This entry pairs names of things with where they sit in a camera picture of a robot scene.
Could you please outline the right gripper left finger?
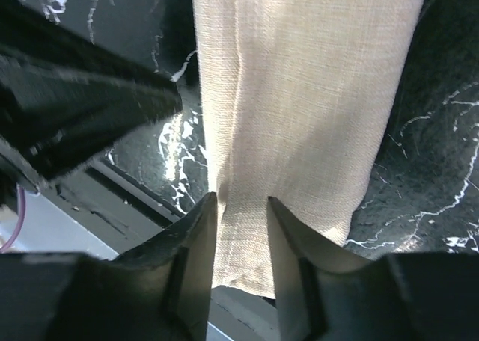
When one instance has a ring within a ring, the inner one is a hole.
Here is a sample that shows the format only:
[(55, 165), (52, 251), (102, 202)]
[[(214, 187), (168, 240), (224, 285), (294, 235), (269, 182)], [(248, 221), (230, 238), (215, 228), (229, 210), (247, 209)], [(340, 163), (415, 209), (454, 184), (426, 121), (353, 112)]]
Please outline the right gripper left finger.
[(122, 253), (114, 264), (137, 273), (141, 298), (153, 306), (154, 340), (205, 340), (216, 252), (217, 196), (207, 193), (179, 221)]

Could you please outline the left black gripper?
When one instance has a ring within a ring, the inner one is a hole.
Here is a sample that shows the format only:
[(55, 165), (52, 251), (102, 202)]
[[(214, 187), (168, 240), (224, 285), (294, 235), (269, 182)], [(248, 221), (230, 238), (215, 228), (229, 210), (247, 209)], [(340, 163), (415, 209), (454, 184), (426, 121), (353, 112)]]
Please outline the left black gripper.
[[(84, 85), (74, 102), (68, 92)], [(182, 110), (174, 82), (1, 0), (1, 190), (39, 191), (112, 142)], [(100, 139), (84, 148), (72, 140)]]

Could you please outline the beige cloth napkin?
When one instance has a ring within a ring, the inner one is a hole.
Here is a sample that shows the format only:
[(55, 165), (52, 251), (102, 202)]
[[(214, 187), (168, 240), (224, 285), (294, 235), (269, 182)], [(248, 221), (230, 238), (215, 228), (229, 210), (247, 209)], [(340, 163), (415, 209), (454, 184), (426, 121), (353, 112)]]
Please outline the beige cloth napkin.
[(266, 201), (342, 245), (424, 0), (192, 0), (214, 286), (273, 298)]

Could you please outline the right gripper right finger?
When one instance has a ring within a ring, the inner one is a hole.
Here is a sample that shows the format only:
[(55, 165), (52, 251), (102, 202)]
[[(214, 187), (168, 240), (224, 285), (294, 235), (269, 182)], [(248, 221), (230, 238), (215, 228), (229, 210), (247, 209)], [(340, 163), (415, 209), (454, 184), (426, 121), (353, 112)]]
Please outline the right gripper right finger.
[(377, 340), (378, 327), (353, 311), (346, 287), (372, 260), (322, 236), (276, 197), (266, 208), (281, 339)]

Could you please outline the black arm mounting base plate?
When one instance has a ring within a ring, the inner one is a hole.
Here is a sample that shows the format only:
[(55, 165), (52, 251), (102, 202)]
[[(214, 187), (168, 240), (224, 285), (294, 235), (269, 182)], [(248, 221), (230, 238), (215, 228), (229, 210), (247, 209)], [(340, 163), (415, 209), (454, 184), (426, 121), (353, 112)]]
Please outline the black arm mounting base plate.
[[(171, 204), (120, 168), (95, 161), (54, 188), (52, 200), (115, 254), (141, 244), (177, 221)], [(212, 290), (208, 340), (278, 340), (277, 310), (238, 289)]]

